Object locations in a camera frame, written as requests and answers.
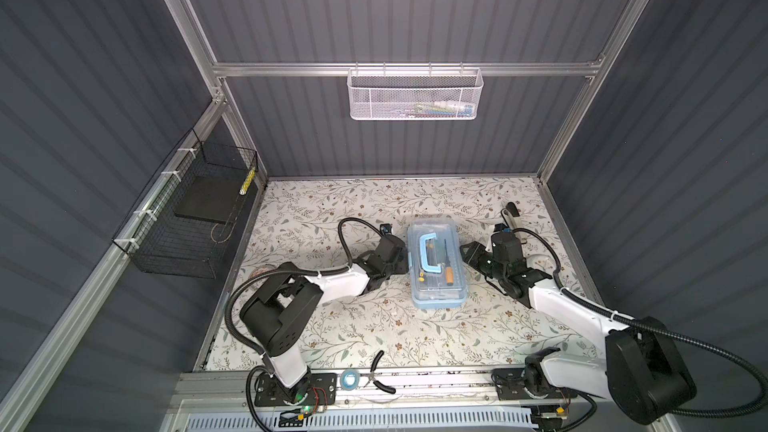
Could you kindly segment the yellow handle screwdriver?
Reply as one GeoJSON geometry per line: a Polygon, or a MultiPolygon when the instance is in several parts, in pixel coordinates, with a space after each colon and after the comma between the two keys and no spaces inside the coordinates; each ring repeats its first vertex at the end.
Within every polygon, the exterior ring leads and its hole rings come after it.
{"type": "Polygon", "coordinates": [[[444,256],[443,262],[444,279],[447,286],[453,286],[455,283],[454,270],[451,259],[448,255],[444,256]]]}

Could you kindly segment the blue plastic tool box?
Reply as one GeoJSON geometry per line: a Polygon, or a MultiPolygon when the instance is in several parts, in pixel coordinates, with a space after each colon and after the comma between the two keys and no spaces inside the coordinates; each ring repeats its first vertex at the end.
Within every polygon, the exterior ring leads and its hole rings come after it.
{"type": "Polygon", "coordinates": [[[468,297],[464,289],[457,291],[419,291],[412,290],[414,306],[420,310],[452,309],[462,306],[468,297]]]}

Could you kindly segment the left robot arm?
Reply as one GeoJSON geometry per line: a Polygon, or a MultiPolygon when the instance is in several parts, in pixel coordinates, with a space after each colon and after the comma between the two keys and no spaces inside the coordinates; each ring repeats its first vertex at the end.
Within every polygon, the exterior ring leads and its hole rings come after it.
{"type": "Polygon", "coordinates": [[[238,318],[247,333],[242,334],[231,318],[227,328],[233,338],[257,352],[284,390],[296,395],[310,383],[311,372],[297,342],[315,310],[365,295],[407,271],[406,245],[392,234],[382,235],[374,250],[354,258],[344,270],[307,271],[287,262],[265,274],[241,306],[238,318]]]}

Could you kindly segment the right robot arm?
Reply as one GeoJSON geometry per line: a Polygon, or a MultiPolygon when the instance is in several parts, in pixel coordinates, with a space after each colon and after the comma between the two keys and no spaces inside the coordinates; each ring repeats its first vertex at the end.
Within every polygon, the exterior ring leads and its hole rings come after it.
{"type": "Polygon", "coordinates": [[[555,318],[601,353],[589,359],[564,346],[550,346],[529,355],[513,382],[530,397],[545,398],[556,390],[581,392],[611,400],[643,425],[696,397],[692,375],[673,340],[662,335],[660,321],[645,318],[634,326],[629,316],[570,297],[556,273],[528,264],[512,231],[494,233],[489,247],[471,242],[460,252],[466,265],[505,295],[555,318]]]}

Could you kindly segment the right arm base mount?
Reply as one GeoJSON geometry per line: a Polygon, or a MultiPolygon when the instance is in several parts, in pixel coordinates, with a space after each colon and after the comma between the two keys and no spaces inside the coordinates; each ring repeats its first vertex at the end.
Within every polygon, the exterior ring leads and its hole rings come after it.
{"type": "Polygon", "coordinates": [[[500,400],[574,399],[577,394],[569,389],[550,385],[539,372],[530,367],[516,366],[495,368],[491,382],[500,400]]]}

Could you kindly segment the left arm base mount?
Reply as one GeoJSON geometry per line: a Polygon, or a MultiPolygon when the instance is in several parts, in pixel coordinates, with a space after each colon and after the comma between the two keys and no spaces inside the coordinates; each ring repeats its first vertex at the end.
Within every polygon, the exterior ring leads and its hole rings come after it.
{"type": "Polygon", "coordinates": [[[291,387],[284,386],[276,377],[262,373],[255,382],[254,405],[257,407],[333,405],[338,390],[336,373],[308,372],[291,387]]]}

